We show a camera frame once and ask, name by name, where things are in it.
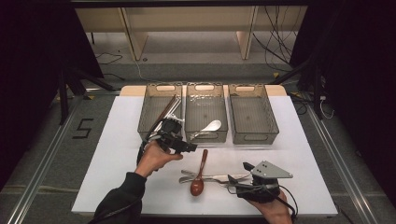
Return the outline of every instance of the gray carpet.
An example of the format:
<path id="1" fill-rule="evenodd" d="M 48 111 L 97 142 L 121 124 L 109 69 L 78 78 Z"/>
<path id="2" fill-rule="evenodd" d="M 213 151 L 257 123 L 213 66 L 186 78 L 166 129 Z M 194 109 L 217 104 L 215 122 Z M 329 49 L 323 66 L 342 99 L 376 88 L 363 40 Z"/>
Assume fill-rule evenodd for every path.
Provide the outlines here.
<path id="1" fill-rule="evenodd" d="M 181 65 L 175 64 L 150 64 L 148 71 L 145 67 L 141 67 L 142 74 L 145 73 L 148 77 L 159 78 L 155 67 L 158 66 L 158 71 L 164 71 L 168 67 L 166 73 L 167 80 L 177 80 L 183 78 L 181 75 L 175 74 L 179 69 L 182 69 Z M 184 64 L 185 69 L 192 69 L 194 72 L 192 77 L 189 75 L 191 80 L 202 80 L 200 77 L 202 72 L 199 70 L 200 64 Z M 220 70 L 221 66 L 218 64 L 210 65 L 206 68 L 200 68 L 202 71 L 217 70 L 217 74 L 222 76 L 217 77 L 219 80 L 228 80 L 228 82 L 239 82 L 246 81 L 252 82 L 256 80 L 262 80 L 267 82 L 273 80 L 270 72 L 266 75 L 260 75 L 262 66 L 258 64 L 250 64 L 245 66 L 229 66 Z M 106 77 L 105 80 L 115 85 L 128 85 L 130 83 L 145 83 L 145 80 L 140 79 L 135 71 L 133 64 L 129 65 L 106 65 L 102 68 L 111 73 L 118 73 L 118 75 L 129 76 L 127 80 L 121 81 L 116 77 Z M 227 72 L 233 72 L 235 79 L 226 78 Z M 244 79 L 237 79 L 238 73 L 244 73 L 246 71 L 254 74 Z M 285 86 L 287 91 L 295 91 L 295 84 L 289 84 Z M 71 126 L 66 133 L 65 139 L 61 144 L 49 171 L 42 183 L 42 186 L 51 186 L 60 191 L 53 191 L 47 189 L 40 189 L 34 198 L 34 201 L 28 210 L 23 223 L 87 223 L 89 218 L 82 217 L 70 212 L 72 204 L 77 197 L 77 190 L 79 189 L 85 173 L 89 167 L 92 159 L 93 152 L 95 151 L 96 145 L 99 141 L 100 135 L 106 123 L 108 112 L 112 106 L 115 95 L 112 94 L 96 94 L 92 99 L 86 98 L 79 105 L 76 115 L 73 118 Z M 308 114 L 299 116 L 300 121 L 303 125 L 305 134 L 308 142 L 313 150 L 314 156 L 318 162 L 319 170 L 321 171 L 325 183 L 332 195 L 334 202 L 342 209 L 345 214 L 350 217 L 354 223 L 362 223 L 361 218 L 355 208 L 351 198 L 347 194 L 347 190 L 337 173 L 332 160 L 318 135 L 314 123 Z M 83 128 L 90 128 L 91 131 L 87 138 L 78 139 L 76 137 L 84 136 L 86 132 L 78 131 L 78 125 L 82 119 L 92 119 L 83 122 Z M 35 168 L 40 163 L 44 153 L 50 145 L 51 138 L 54 136 L 59 125 L 60 120 L 60 105 L 59 102 L 54 101 L 54 104 L 49 109 L 49 113 L 46 122 L 43 123 L 41 132 L 32 143 L 30 151 L 26 152 L 22 158 L 19 166 L 16 168 L 13 176 L 7 183 L 5 188 L 0 194 L 0 223 L 6 223 L 7 219 L 14 207 L 15 203 L 21 196 L 23 186 L 26 186 L 30 178 L 35 172 Z M 375 216 L 380 223 L 396 223 L 396 212 L 394 207 L 390 204 L 388 198 L 384 195 L 381 188 L 376 183 L 375 179 L 371 175 L 370 171 L 365 166 L 364 160 L 359 157 L 355 152 L 355 147 L 348 137 L 342 123 L 336 117 L 332 119 L 323 120 L 327 129 L 332 135 L 333 141 L 336 143 L 338 149 L 341 151 L 344 160 L 346 160 L 347 166 L 351 173 L 354 175 L 359 186 L 361 187 L 367 200 L 373 207 Z M 153 221 L 158 223 L 262 223 L 260 218 L 202 218 L 202 219 L 191 219 L 191 218 L 152 218 L 144 217 L 142 223 L 152 223 Z M 297 223 L 349 223 L 346 216 L 340 213 L 336 217 L 332 218 L 317 218 L 317 217 L 301 217 Z"/>

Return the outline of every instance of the tripod leg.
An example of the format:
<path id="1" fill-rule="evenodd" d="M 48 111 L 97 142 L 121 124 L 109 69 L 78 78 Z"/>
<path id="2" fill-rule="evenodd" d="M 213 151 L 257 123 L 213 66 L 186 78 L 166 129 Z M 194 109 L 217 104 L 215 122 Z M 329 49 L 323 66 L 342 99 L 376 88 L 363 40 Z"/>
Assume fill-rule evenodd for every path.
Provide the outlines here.
<path id="1" fill-rule="evenodd" d="M 70 68 L 70 71 L 71 71 L 72 73 L 78 75 L 79 77 L 88 79 L 90 82 L 92 82 L 92 83 L 94 83 L 94 84 L 96 84 L 96 85 L 98 85 L 98 86 L 104 88 L 104 89 L 107 90 L 107 91 L 119 91 L 119 90 L 115 89 L 113 86 L 108 85 L 107 83 L 105 83 L 105 82 L 99 80 L 99 79 L 96 78 L 96 77 L 90 76 L 90 75 L 87 74 L 86 72 L 84 72 L 84 71 L 82 71 L 82 70 L 80 70 L 80 69 L 78 69 L 78 68 L 76 68 L 76 67 Z"/>
<path id="2" fill-rule="evenodd" d="M 301 63 L 300 65 L 295 67 L 292 71 L 288 72 L 287 74 L 283 75 L 282 77 L 279 77 L 276 80 L 274 80 L 273 82 L 268 83 L 268 85 L 279 85 L 282 82 L 288 80 L 289 78 L 294 77 L 295 75 L 301 73 L 307 67 L 308 62 L 309 62 L 309 59 L 307 61 Z"/>
<path id="3" fill-rule="evenodd" d="M 59 73 L 59 96 L 61 98 L 61 122 L 60 125 L 64 124 L 67 116 L 69 115 L 69 106 L 67 103 L 67 91 L 66 83 L 64 81 L 64 71 Z"/>

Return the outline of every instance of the white table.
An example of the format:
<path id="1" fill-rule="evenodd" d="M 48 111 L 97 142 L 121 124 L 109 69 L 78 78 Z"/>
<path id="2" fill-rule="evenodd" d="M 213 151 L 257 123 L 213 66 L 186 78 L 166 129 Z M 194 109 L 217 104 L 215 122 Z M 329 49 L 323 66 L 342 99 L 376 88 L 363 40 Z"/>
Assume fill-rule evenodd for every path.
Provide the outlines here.
<path id="1" fill-rule="evenodd" d="M 293 194 L 299 207 L 299 216 L 335 216 L 337 211 L 331 195 L 291 99 L 288 96 L 269 98 L 279 128 L 279 135 L 271 146 L 234 146 L 229 131 L 224 144 L 198 146 L 195 152 L 183 153 L 182 161 L 172 161 L 148 178 L 142 214 L 259 215 L 253 206 L 215 182 L 205 182 L 204 192 L 198 197 L 191 196 L 189 183 L 178 183 L 178 179 L 183 176 L 180 172 L 182 169 L 198 172 L 203 149 L 208 148 L 204 175 L 247 174 L 242 162 L 257 165 L 260 161 L 269 161 L 293 174 L 291 179 L 279 179 L 279 184 Z M 134 171 L 141 144 L 137 125 L 142 104 L 143 96 L 118 96 L 115 99 L 72 212 L 92 215 L 105 195 L 123 182 L 125 173 Z M 291 197 L 287 196 L 294 206 Z"/>

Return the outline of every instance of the power cord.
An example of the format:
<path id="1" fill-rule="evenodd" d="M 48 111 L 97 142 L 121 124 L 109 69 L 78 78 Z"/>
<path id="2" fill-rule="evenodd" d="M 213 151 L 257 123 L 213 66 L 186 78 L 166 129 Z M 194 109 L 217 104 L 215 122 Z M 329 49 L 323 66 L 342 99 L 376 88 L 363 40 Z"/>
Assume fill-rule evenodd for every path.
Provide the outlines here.
<path id="1" fill-rule="evenodd" d="M 108 54 L 108 55 L 111 55 L 111 56 L 116 56 L 116 57 L 118 57 L 118 58 L 115 59 L 115 60 L 113 60 L 113 61 L 110 61 L 110 62 L 108 62 L 108 63 L 99 63 L 99 64 L 110 64 L 110 63 L 114 63 L 114 62 L 116 62 L 116 61 L 118 61 L 118 60 L 120 60 L 120 59 L 122 58 L 122 55 L 120 55 L 120 54 L 112 54 L 112 53 L 104 52 L 104 53 L 101 53 L 101 54 L 99 54 L 98 56 L 96 56 L 96 59 L 102 57 L 102 56 L 105 55 L 105 54 Z"/>

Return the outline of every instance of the clear plastic bin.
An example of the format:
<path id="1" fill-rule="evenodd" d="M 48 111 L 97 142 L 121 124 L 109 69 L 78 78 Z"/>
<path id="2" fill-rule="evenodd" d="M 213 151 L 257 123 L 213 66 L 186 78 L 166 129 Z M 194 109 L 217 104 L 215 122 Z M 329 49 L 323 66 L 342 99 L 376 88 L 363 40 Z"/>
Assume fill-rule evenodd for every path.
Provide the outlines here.
<path id="1" fill-rule="evenodd" d="M 228 122 L 222 84 L 210 82 L 187 83 L 185 119 L 184 131 L 187 142 L 225 142 Z M 221 121 L 218 130 L 192 137 L 215 119 Z"/>
<path id="2" fill-rule="evenodd" d="M 230 84 L 230 118 L 236 145 L 271 145 L 279 134 L 263 84 Z"/>
<path id="3" fill-rule="evenodd" d="M 146 87 L 142 112 L 140 114 L 137 131 L 142 140 L 149 133 L 154 122 L 172 100 L 174 95 L 182 99 L 183 84 L 176 83 L 149 83 Z M 175 110 L 174 115 L 181 119 L 182 104 Z"/>

